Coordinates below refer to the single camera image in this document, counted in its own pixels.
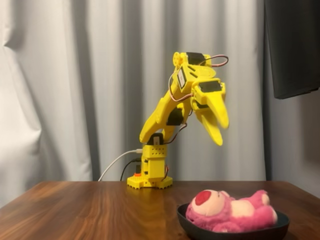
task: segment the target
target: bear nose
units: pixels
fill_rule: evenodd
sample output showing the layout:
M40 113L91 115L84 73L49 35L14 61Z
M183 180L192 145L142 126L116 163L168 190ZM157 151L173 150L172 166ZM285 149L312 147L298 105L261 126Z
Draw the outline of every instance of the bear nose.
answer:
M211 192L210 191L207 191L207 190L204 190L204 191L201 191L199 192L196 196L195 196L195 204L197 206L205 203L211 196Z

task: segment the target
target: white cable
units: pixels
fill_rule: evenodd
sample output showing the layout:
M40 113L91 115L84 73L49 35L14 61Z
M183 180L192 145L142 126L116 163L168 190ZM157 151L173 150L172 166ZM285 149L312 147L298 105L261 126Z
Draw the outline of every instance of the white cable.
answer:
M136 154L142 154L142 149L138 148L136 150L130 150L130 151L126 151L125 153L121 154L120 156L118 156L112 163L110 163L110 165L104 170L104 172L102 173L101 177L99 178L98 182L100 182L102 180L102 178L104 177L104 175L106 174L106 172L109 170L109 168L111 168L111 166L118 161L120 158L122 158L124 155L130 154L130 153L136 153Z

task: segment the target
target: yellow base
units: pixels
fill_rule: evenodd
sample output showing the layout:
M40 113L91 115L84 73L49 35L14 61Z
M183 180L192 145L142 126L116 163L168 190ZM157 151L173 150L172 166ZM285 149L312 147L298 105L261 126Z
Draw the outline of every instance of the yellow base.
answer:
M162 181L149 181L144 176L131 176L128 177L126 180L128 186L134 189L140 188L158 188L158 189L165 189L170 187L173 183L172 177L167 176Z

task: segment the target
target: stuffed toy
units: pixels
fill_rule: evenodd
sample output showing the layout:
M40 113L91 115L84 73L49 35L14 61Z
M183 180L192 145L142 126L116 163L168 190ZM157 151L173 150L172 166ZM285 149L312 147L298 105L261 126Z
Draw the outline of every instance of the stuffed toy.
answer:
M194 225L219 233L260 230L273 226L278 219L264 190L239 200L225 191L204 190L193 198L185 216Z

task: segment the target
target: white label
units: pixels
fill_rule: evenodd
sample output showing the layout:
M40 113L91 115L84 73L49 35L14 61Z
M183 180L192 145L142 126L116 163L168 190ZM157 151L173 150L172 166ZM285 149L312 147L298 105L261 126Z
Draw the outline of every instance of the white label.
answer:
M179 80L180 88L182 89L186 84L186 80L185 80L184 72L182 68L178 71L178 80Z
M160 145L160 137L158 136L153 137L153 145Z

